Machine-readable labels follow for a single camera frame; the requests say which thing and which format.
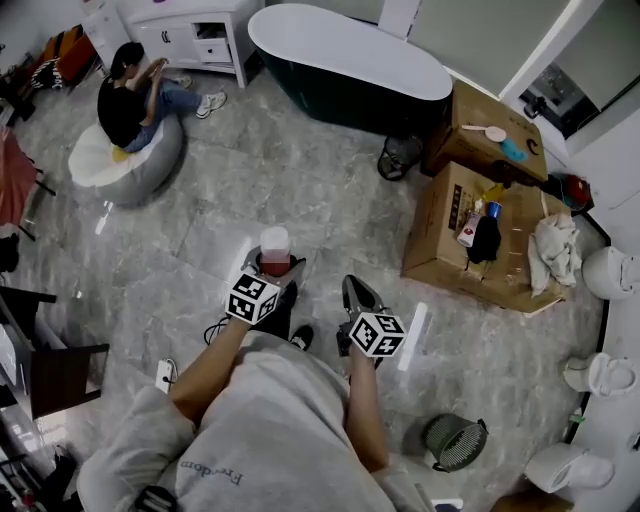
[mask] gray hoodie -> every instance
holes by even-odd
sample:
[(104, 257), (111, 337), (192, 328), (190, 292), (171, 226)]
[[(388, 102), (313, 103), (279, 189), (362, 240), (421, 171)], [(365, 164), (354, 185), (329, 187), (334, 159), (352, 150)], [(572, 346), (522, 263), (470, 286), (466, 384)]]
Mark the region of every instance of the gray hoodie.
[(85, 463), (88, 512), (128, 511), (148, 485), (186, 512), (430, 512), (405, 471), (369, 474), (343, 428), (347, 383), (281, 339), (250, 332), (229, 385), (200, 428), (143, 389)]

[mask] pink chair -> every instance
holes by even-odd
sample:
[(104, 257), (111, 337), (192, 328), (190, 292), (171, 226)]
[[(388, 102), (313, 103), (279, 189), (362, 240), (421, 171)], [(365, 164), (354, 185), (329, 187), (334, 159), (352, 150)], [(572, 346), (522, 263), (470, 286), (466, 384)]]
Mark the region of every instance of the pink chair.
[(22, 152), (13, 131), (0, 127), (0, 226), (13, 224), (34, 242), (35, 237), (20, 225), (31, 187), (35, 183), (56, 195), (37, 179), (38, 173), (42, 171)]

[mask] white spoon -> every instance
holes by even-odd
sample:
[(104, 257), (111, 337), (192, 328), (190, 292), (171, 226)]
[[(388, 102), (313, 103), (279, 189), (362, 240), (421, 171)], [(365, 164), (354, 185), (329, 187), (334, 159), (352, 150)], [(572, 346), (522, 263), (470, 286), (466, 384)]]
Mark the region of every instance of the white spoon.
[(493, 142), (502, 142), (507, 138), (507, 132), (497, 126), (474, 126), (472, 124), (463, 124), (465, 130), (476, 130), (484, 132), (485, 137)]

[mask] cardboard box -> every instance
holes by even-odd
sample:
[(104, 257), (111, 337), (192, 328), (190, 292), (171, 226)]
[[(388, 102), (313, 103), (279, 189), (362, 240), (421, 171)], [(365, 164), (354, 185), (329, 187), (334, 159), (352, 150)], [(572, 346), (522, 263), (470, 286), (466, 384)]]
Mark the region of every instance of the cardboard box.
[(454, 162), (423, 191), (407, 240), (402, 275), (458, 291), (498, 306), (534, 313), (564, 298), (564, 288), (551, 279), (547, 289), (531, 297), (527, 248), (529, 234), (544, 217), (569, 213), (558, 199), (538, 188), (514, 184), (500, 198), (498, 227), (502, 243), (493, 262), (474, 264), (456, 241), (473, 203), (495, 183)]
[(491, 512), (568, 512), (573, 503), (538, 489), (500, 498)]
[[(502, 128), (507, 137), (524, 151), (526, 160), (510, 160), (499, 143), (487, 139), (483, 131), (463, 129), (462, 125), (466, 124)], [(547, 165), (538, 127), (504, 103), (462, 81), (454, 84), (443, 122), (425, 142), (424, 155), (423, 171), (429, 176), (435, 176), (453, 161), (498, 183), (515, 181), (540, 185), (547, 181)]]

